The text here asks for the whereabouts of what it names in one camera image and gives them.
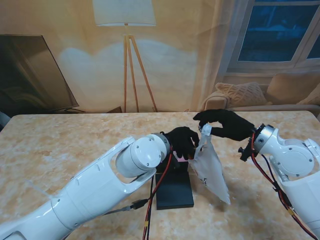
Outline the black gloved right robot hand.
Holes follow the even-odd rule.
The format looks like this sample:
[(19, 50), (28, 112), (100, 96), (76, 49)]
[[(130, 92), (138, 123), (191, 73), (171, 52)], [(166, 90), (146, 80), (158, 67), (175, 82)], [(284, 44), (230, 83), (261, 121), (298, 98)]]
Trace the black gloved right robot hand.
[(234, 141), (243, 141), (256, 132), (255, 125), (237, 115), (235, 112), (226, 109), (208, 109), (198, 112), (193, 120), (199, 121), (203, 127), (207, 123), (218, 122), (222, 127), (212, 127), (211, 135), (221, 138), (228, 138)]

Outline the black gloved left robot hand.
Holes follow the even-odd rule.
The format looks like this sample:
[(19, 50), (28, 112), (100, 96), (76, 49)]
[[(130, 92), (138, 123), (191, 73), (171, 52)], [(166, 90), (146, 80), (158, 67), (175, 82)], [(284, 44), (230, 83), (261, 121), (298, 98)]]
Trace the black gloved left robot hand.
[(196, 148), (199, 146), (198, 133), (189, 127), (176, 127), (172, 131), (165, 134), (176, 156), (184, 160), (193, 160)]

